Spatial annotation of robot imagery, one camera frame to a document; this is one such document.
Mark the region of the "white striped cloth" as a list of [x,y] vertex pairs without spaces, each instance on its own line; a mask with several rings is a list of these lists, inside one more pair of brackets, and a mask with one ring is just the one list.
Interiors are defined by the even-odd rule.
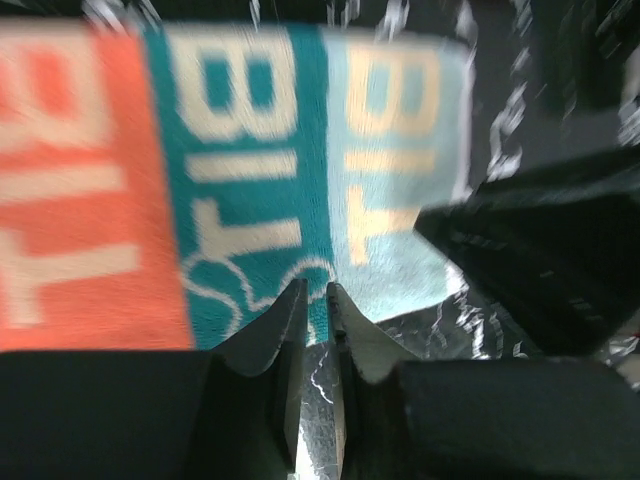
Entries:
[[1,347],[210,348],[308,282],[455,291],[413,231],[467,184],[472,56],[309,26],[1,25]]

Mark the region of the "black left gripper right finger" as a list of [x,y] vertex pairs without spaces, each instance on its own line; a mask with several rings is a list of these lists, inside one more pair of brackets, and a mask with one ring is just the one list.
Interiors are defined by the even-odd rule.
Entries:
[[582,358],[424,361],[327,288],[344,479],[635,479],[639,396]]

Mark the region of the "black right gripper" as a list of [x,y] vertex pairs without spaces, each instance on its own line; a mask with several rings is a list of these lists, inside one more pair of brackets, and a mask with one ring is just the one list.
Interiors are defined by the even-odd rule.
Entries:
[[416,231],[544,352],[589,355],[639,323],[639,151],[480,185]]

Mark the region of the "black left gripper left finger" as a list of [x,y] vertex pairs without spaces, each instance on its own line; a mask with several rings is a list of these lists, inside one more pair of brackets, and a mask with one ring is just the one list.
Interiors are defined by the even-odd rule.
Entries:
[[308,286],[211,350],[1,357],[5,479],[285,479],[294,472]]

